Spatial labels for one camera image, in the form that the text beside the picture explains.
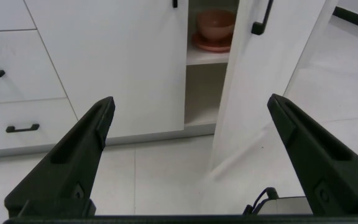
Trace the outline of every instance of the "drawer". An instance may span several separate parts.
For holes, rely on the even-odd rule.
[[[35,29],[23,0],[0,0],[0,30]]]
[[[65,98],[36,30],[0,32],[0,103]]]
[[[67,99],[0,103],[0,149],[55,144],[76,122]],[[38,129],[20,131],[34,124]],[[8,126],[19,132],[7,133]]]

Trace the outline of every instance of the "pink plate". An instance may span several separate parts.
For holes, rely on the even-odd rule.
[[[212,42],[196,32],[195,34],[193,34],[191,39],[197,47],[203,50],[224,53],[230,51],[232,35],[223,40]]]

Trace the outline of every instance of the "white tile floor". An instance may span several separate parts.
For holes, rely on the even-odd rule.
[[[358,153],[358,27],[333,17],[288,97]],[[99,215],[240,213],[259,192],[303,195],[273,125],[220,173],[207,173],[213,136],[107,147],[91,195]],[[5,196],[45,154],[0,158]]]

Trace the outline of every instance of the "cable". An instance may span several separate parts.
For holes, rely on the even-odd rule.
[[[246,209],[244,210],[244,212],[242,213],[243,215],[250,215],[252,214],[252,212],[255,210],[256,205],[258,204],[258,201],[260,200],[260,198],[267,193],[267,197],[270,200],[275,200],[278,199],[278,194],[277,191],[274,187],[267,187],[265,190],[263,190],[259,196],[256,198],[255,202],[254,202],[254,206],[250,206],[247,205]]]

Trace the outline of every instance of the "bowl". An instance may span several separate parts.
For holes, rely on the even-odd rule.
[[[222,9],[209,9],[197,14],[197,30],[210,41],[229,37],[234,30],[234,14]]]

